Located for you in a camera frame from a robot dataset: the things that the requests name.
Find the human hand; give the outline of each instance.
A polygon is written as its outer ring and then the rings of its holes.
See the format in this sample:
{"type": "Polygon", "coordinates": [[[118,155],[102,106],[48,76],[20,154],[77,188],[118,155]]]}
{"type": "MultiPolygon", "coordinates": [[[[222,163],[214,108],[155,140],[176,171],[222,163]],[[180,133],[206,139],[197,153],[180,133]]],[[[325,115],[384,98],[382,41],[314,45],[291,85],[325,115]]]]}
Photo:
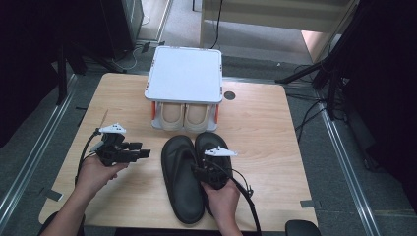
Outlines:
{"type": "Polygon", "coordinates": [[[236,224],[235,213],[240,192],[230,179],[226,185],[216,190],[201,182],[209,199],[209,208],[222,235],[241,235],[236,224]]]}
{"type": "Polygon", "coordinates": [[[92,155],[83,162],[75,190],[92,199],[109,180],[117,178],[117,173],[128,166],[129,163],[104,166],[97,155],[92,155]]]}

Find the black slipper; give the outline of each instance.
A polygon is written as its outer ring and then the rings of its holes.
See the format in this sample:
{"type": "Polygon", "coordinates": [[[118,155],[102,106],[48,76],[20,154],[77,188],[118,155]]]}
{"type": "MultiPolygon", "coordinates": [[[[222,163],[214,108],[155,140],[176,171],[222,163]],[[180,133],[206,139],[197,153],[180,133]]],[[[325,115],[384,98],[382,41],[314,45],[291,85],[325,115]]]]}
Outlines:
{"type": "Polygon", "coordinates": [[[169,201],[177,218],[186,224],[198,222],[205,212],[200,182],[191,165],[196,164],[193,142],[187,136],[175,136],[162,149],[161,164],[169,201]]]}
{"type": "MultiPolygon", "coordinates": [[[[212,179],[209,181],[210,185],[217,190],[223,188],[224,185],[226,185],[227,180],[229,179],[228,176],[233,176],[232,162],[230,160],[230,156],[210,156],[205,155],[205,151],[218,147],[228,149],[224,139],[215,133],[204,132],[196,137],[195,147],[197,153],[198,167],[203,169],[210,169],[214,166],[214,170],[212,172],[214,172],[215,174],[211,176],[212,179]],[[218,168],[216,169],[216,165],[220,166],[223,170],[225,170],[228,173],[228,175],[218,170],[218,168]]],[[[206,194],[206,191],[202,190],[202,193],[206,209],[208,213],[212,215],[211,210],[209,208],[209,198],[206,194]]]]}

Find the shoe insole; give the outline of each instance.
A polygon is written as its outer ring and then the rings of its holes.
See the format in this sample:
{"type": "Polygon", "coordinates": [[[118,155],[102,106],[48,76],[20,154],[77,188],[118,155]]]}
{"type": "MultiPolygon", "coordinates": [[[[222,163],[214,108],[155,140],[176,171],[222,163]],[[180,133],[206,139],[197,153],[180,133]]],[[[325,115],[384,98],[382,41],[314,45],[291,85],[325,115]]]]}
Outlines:
{"type": "Polygon", "coordinates": [[[208,106],[204,104],[190,104],[188,106],[187,120],[193,125],[203,123],[206,118],[207,109],[208,106]]]}
{"type": "Polygon", "coordinates": [[[162,116],[166,122],[173,123],[178,121],[181,118],[181,103],[163,103],[163,112],[162,116]]]}

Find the white lid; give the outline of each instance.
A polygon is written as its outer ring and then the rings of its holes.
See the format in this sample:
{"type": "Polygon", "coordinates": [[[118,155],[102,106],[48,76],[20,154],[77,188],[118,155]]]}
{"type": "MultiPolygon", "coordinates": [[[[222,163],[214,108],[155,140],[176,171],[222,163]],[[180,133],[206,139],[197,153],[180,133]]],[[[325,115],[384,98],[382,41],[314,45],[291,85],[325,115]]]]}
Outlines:
{"type": "Polygon", "coordinates": [[[145,98],[152,101],[218,104],[222,100],[221,52],[158,46],[145,98]]]}

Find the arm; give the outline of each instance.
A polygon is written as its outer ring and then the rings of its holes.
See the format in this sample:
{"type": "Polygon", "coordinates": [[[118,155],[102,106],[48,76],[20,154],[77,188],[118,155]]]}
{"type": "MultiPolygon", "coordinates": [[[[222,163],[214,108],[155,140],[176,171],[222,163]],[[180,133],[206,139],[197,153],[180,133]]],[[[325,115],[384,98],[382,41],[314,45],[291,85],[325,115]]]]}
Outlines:
{"type": "Polygon", "coordinates": [[[41,235],[77,235],[89,202],[109,180],[117,177],[117,172],[126,167],[127,163],[105,167],[96,155],[88,157],[70,198],[41,235]]]}
{"type": "Polygon", "coordinates": [[[237,226],[235,218],[240,192],[233,181],[228,180],[226,185],[219,190],[215,190],[203,182],[202,186],[208,195],[209,208],[221,235],[241,236],[242,232],[237,226]]]}

